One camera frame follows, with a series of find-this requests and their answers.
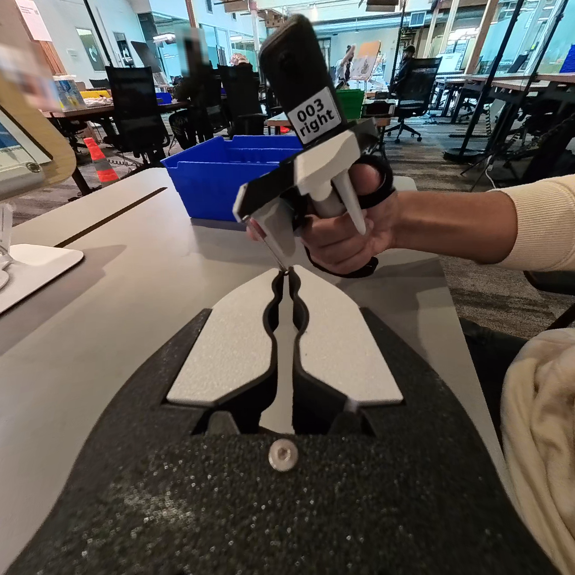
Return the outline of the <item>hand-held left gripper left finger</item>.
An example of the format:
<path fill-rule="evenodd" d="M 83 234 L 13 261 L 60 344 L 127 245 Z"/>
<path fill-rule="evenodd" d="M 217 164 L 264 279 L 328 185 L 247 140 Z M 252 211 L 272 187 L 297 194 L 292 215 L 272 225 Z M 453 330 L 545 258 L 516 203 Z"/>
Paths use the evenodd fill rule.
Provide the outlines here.
<path fill-rule="evenodd" d="M 198 408 L 206 418 L 227 411 L 239 431 L 259 431 L 278 387 L 274 331 L 282 273 L 270 269 L 240 285 L 210 310 L 167 392 L 171 405 Z"/>

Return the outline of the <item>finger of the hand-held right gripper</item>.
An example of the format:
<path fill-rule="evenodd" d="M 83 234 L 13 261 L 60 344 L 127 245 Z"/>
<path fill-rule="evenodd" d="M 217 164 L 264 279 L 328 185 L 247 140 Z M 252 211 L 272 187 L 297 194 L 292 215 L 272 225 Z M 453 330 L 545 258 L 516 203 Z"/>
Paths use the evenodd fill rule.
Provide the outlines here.
<path fill-rule="evenodd" d="M 360 156 L 356 135 L 342 132 L 296 157 L 294 183 L 301 196 L 309 197 L 321 219 L 347 213 L 356 230 L 365 235 L 362 208 L 349 177 L 349 169 Z"/>
<path fill-rule="evenodd" d="M 233 205 L 236 220 L 253 218 L 267 240 L 291 266 L 296 251 L 293 231 L 294 209 L 282 198 L 294 186 L 293 166 L 279 166 L 273 171 L 240 186 Z"/>

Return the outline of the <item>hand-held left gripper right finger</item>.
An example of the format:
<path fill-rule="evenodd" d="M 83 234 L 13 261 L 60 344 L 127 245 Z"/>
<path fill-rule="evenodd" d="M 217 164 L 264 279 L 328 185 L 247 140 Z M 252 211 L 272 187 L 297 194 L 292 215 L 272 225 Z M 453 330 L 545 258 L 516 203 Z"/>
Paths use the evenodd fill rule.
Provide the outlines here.
<path fill-rule="evenodd" d="M 345 412 L 400 405 L 404 396 L 355 301 L 300 265 L 289 271 L 289 289 L 296 434 L 323 435 Z"/>

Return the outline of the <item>thin steel bolt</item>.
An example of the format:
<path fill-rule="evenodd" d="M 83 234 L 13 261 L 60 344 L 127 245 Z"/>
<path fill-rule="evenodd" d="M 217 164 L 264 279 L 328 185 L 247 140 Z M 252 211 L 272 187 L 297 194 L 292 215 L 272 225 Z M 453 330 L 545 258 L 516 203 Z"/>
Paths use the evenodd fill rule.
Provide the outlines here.
<path fill-rule="evenodd" d="M 280 252 L 277 252 L 274 249 L 272 244 L 267 240 L 267 236 L 266 236 L 265 232 L 263 231 L 263 229 L 259 226 L 259 224 L 253 218 L 246 217 L 245 219 L 243 219 L 243 223 L 245 223 L 245 225 L 246 225 L 246 230 L 247 230 L 248 236 L 253 241 L 259 242 L 265 246 L 265 248 L 269 251 L 272 258 L 276 262 L 277 268 L 281 271 L 281 273 L 282 273 L 283 269 L 289 267 L 288 264 L 282 258 L 282 254 Z"/>

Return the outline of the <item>blue divided plastic bin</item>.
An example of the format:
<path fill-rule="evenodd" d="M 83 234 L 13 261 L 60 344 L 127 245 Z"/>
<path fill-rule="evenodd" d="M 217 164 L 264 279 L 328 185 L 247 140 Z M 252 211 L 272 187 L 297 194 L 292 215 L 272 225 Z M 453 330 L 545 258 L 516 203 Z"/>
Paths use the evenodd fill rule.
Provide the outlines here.
<path fill-rule="evenodd" d="M 240 187 L 302 151 L 295 135 L 215 136 L 162 160 L 192 219 L 236 222 Z"/>

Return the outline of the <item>person's right forearm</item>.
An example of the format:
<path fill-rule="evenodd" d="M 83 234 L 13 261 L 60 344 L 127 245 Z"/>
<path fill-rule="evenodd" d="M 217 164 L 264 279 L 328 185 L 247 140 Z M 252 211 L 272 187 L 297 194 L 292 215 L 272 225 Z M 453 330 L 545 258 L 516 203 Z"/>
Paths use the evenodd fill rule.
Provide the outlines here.
<path fill-rule="evenodd" d="M 401 192 L 393 245 L 518 271 L 574 271 L 574 175 L 481 193 Z"/>

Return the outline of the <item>person's right hand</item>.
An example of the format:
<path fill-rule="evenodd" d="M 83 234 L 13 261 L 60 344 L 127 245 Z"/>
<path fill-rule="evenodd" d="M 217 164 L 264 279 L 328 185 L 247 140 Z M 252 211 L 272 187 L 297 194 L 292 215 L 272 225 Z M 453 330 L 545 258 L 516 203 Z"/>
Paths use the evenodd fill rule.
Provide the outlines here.
<path fill-rule="evenodd" d="M 361 235 L 348 214 L 332 219 L 321 219 L 307 201 L 306 215 L 301 226 L 300 240 L 309 261 L 318 269 L 346 277 L 369 264 L 376 255 L 388 249 L 419 249 L 426 242 L 427 232 L 439 228 L 445 222 L 436 218 L 436 199 L 448 206 L 448 237 L 453 230 L 460 232 L 461 210 L 469 206 L 478 213 L 471 219 L 464 216 L 464 251 L 471 246 L 471 257 L 479 257 L 482 263 L 500 263 L 515 251 L 517 235 L 523 234 L 523 210 L 516 218 L 515 197 L 501 191 L 488 191 L 477 197 L 454 197 L 418 191 L 396 191 L 384 202 L 370 207 L 364 215 L 366 234 Z"/>

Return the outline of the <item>green plastic bin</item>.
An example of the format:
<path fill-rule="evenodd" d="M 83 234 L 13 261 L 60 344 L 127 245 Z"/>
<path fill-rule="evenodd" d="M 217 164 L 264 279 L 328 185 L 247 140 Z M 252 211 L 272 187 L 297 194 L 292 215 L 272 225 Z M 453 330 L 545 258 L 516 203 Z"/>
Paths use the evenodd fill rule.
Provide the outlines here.
<path fill-rule="evenodd" d="M 346 119 L 356 120 L 362 117 L 364 94 L 364 90 L 360 89 L 336 90 L 338 101 Z"/>

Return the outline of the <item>black light stand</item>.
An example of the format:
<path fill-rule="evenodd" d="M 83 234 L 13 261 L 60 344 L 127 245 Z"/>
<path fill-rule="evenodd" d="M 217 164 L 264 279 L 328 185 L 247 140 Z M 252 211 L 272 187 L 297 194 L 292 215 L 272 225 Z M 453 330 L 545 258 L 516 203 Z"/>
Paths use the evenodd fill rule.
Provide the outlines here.
<path fill-rule="evenodd" d="M 463 164 L 474 161 L 481 151 L 469 146 L 484 106 L 491 96 L 492 84 L 504 59 L 524 1 L 489 1 L 482 20 L 476 47 L 465 72 L 463 96 L 476 96 L 475 110 L 463 140 L 456 147 L 447 148 L 445 160 Z"/>

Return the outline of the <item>long wooden table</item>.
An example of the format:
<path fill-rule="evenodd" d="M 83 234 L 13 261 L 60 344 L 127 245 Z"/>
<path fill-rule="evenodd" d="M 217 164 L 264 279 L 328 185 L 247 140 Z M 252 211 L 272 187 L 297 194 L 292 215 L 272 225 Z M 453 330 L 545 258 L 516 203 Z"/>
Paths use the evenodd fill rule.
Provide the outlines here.
<path fill-rule="evenodd" d="M 466 99 L 478 100 L 488 81 L 487 75 L 443 74 L 435 80 L 431 111 L 449 117 L 455 124 L 462 115 Z M 518 105 L 529 94 L 542 94 L 546 99 L 565 104 L 574 103 L 574 73 L 506 74 L 495 76 L 489 84 L 487 98 Z"/>

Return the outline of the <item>dark wooden table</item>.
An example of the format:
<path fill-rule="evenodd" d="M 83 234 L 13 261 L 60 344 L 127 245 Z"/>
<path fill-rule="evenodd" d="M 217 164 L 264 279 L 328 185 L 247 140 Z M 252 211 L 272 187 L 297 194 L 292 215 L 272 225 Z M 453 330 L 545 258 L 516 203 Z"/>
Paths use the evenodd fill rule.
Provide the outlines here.
<path fill-rule="evenodd" d="M 173 111 L 178 111 L 180 109 L 188 109 L 191 107 L 191 103 L 188 100 L 185 101 L 173 101 L 169 104 L 158 104 L 157 110 L 151 111 L 151 114 L 161 116 L 162 114 L 171 113 Z M 75 154 L 78 154 L 78 148 L 86 148 L 85 143 L 81 143 L 76 136 L 85 130 L 85 128 L 64 128 L 62 122 L 64 120 L 73 123 L 85 123 L 90 121 L 96 122 L 102 126 L 107 125 L 108 120 L 115 118 L 114 106 L 112 103 L 99 103 L 97 106 L 92 106 L 83 109 L 74 109 L 71 111 L 40 111 L 42 115 L 48 119 L 54 127 L 68 140 L 70 146 L 74 150 Z M 159 152 L 163 147 L 169 145 L 169 136 L 166 134 L 162 137 L 162 140 L 155 143 L 153 147 L 142 148 L 141 151 Z"/>

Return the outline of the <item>orange striped traffic cone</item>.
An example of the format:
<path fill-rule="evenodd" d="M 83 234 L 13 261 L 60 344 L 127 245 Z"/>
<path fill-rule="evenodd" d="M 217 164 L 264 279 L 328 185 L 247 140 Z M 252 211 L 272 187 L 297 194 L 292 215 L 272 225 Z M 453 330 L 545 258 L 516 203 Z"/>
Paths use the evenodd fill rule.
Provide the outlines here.
<path fill-rule="evenodd" d="M 86 137 L 83 142 L 90 153 L 101 186 L 106 187 L 119 181 L 118 174 L 112 168 L 96 141 L 92 137 Z"/>

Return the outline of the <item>white board stand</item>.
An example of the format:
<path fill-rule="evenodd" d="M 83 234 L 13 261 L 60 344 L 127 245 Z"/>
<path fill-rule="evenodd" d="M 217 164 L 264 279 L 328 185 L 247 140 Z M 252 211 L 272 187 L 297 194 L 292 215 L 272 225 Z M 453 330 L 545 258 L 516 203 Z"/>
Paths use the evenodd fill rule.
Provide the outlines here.
<path fill-rule="evenodd" d="M 12 244 L 13 209 L 1 204 L 1 314 L 62 276 L 84 259 L 76 249 Z"/>

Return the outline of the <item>blue white carton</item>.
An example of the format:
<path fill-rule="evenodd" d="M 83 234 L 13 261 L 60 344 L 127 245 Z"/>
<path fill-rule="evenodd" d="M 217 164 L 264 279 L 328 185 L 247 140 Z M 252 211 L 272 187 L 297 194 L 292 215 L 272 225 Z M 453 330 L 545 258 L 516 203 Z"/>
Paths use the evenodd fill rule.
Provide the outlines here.
<path fill-rule="evenodd" d="M 87 109 L 87 105 L 82 97 L 81 91 L 76 84 L 75 76 L 54 75 L 53 80 L 62 111 Z"/>

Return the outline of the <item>printed instruction board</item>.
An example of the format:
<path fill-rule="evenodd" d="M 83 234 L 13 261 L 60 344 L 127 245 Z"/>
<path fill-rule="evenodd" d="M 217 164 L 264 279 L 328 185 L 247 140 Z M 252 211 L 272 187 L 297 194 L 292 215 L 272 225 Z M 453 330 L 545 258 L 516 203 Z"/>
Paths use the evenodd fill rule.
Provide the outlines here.
<path fill-rule="evenodd" d="M 68 140 L 1 73 L 1 203 L 60 183 L 75 169 Z"/>

